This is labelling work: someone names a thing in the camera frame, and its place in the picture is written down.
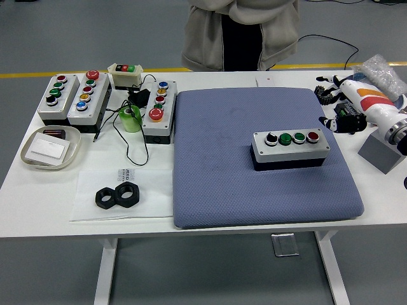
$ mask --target yellow floor line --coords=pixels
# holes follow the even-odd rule
[[[354,62],[348,64],[348,67],[352,65],[360,65],[361,62]],[[388,62],[391,67],[407,66],[407,62]],[[275,65],[273,70],[293,70],[293,69],[342,69],[345,64],[291,64],[291,65]],[[145,73],[156,72],[188,72],[187,68],[158,68],[158,69],[144,69]],[[58,71],[58,72],[32,72],[32,73],[3,73],[0,74],[1,78],[49,78],[56,74],[75,74],[86,73],[87,71]]]

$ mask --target label sticker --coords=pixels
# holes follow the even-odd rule
[[[122,168],[121,170],[118,170],[117,181],[126,182],[134,180],[135,180],[134,170],[129,168]]]

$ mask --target white table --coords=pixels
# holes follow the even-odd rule
[[[177,72],[154,73],[154,76],[161,80],[177,81],[178,92],[181,92],[205,88],[253,87],[256,86],[256,78],[272,78],[275,86],[314,90],[315,86],[321,85],[315,80],[317,76],[331,74],[347,76],[350,71]],[[147,77],[143,86],[150,88],[152,80],[153,78]],[[124,92],[113,90],[108,107],[117,108],[125,98]],[[324,110],[327,116],[334,116],[333,106],[327,106]],[[117,170],[134,166],[125,157],[122,140],[111,125],[106,125],[96,143],[92,142],[93,134],[82,134],[78,155],[66,168],[57,172],[29,168],[21,161],[20,150],[29,135],[42,126],[42,121],[35,114],[0,190],[0,238],[100,239],[104,251],[95,304],[109,302],[118,238],[296,231],[315,231],[335,303],[349,304],[330,238],[341,229],[407,224],[405,203],[407,190],[403,186],[407,163],[402,162],[384,175],[357,154],[368,135],[374,130],[371,126],[355,135],[335,136],[364,203],[365,211],[356,219],[190,230],[176,228],[172,218],[69,222],[79,171]],[[136,160],[143,159],[144,145],[141,134],[127,133],[126,138],[132,141],[131,155]],[[172,168],[173,144],[148,147],[150,161],[143,167],[144,169]]]

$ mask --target orange stripe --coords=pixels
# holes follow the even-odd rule
[[[365,97],[367,95],[374,95],[376,97],[385,97],[385,98],[387,98],[382,92],[377,91],[377,90],[361,88],[361,89],[357,89],[356,91],[358,92],[360,97]]]

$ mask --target power adapter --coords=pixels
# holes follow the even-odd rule
[[[150,96],[150,91],[143,89],[139,92],[129,91],[128,101],[132,105],[136,105],[138,108],[146,107],[148,104],[148,98]]]

